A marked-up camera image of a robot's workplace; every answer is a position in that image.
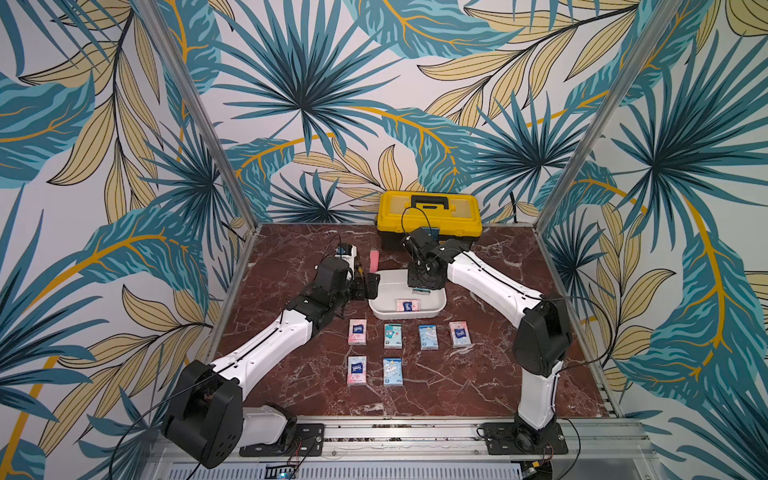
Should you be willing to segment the pink tempo tissue pack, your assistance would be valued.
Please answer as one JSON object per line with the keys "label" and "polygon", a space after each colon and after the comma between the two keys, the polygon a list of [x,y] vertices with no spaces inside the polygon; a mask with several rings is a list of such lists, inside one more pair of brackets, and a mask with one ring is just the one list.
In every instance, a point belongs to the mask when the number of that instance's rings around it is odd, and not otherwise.
{"label": "pink tempo tissue pack", "polygon": [[449,328],[454,348],[463,348],[472,345],[468,324],[465,321],[450,322]]}
{"label": "pink tempo tissue pack", "polygon": [[352,346],[367,343],[367,320],[351,319],[349,321],[348,344]]}
{"label": "pink tempo tissue pack", "polygon": [[347,363],[347,385],[357,386],[367,383],[367,357],[351,356]]}

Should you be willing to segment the white plastic storage box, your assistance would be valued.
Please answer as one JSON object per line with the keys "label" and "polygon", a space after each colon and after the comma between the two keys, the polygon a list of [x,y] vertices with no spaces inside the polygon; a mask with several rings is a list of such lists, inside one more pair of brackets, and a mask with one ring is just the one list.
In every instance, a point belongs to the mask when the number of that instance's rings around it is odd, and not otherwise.
{"label": "white plastic storage box", "polygon": [[[428,319],[440,314],[447,305],[445,289],[414,289],[407,284],[407,269],[381,270],[378,295],[368,301],[373,314],[380,320]],[[417,299],[418,312],[397,312],[398,299]]]}

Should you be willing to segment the teal cartoon tissue pack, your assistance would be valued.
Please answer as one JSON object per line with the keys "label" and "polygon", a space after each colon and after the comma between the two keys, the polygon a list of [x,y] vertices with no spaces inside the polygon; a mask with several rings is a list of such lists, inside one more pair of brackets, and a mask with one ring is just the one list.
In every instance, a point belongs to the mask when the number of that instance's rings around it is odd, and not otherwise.
{"label": "teal cartoon tissue pack", "polygon": [[384,348],[401,349],[402,345],[402,325],[386,324],[384,327]]}

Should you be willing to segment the light blue cartoon tissue pack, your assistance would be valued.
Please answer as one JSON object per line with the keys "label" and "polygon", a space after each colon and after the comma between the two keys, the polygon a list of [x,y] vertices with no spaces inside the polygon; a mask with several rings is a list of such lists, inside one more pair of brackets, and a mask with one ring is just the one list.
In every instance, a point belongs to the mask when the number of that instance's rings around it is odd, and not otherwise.
{"label": "light blue cartoon tissue pack", "polygon": [[404,383],[402,359],[385,358],[383,364],[383,382],[385,386],[402,386]]}

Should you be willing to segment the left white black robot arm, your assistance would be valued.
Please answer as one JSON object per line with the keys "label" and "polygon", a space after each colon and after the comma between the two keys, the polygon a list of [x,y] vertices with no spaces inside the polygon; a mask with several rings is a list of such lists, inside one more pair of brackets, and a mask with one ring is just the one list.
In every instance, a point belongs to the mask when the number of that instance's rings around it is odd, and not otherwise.
{"label": "left white black robot arm", "polygon": [[270,405],[248,413],[244,401],[275,366],[340,317],[348,302],[371,298],[370,279],[357,248],[339,244],[267,327],[230,353],[210,363],[194,361],[181,371],[162,435],[208,469],[251,447],[293,448],[299,441],[294,416]]}

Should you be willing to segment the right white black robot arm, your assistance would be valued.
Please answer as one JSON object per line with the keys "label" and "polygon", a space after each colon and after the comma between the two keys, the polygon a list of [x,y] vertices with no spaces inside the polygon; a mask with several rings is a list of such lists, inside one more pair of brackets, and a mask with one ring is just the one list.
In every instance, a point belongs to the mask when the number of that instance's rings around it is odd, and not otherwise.
{"label": "right white black robot arm", "polygon": [[456,240],[438,241],[418,228],[405,235],[412,258],[408,284],[435,290],[450,282],[477,295],[517,330],[514,359],[523,369],[515,422],[539,433],[555,418],[556,387],[573,342],[566,302],[501,273]]}

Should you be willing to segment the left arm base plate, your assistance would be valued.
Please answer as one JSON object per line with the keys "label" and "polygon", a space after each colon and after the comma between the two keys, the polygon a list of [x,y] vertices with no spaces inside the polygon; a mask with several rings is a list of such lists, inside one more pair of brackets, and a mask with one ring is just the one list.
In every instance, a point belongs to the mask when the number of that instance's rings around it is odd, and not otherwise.
{"label": "left arm base plate", "polygon": [[289,426],[273,444],[255,444],[241,447],[239,455],[245,458],[288,457],[299,459],[320,457],[323,453],[325,425],[323,423],[298,423]]}

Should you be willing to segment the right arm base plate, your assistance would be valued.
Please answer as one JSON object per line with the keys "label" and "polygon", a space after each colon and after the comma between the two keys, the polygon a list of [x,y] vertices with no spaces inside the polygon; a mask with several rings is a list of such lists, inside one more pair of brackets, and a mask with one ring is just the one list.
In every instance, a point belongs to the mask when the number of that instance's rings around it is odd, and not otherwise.
{"label": "right arm base plate", "polygon": [[529,455],[548,458],[569,452],[565,436],[553,419],[536,430],[522,421],[486,422],[476,428],[489,455]]}

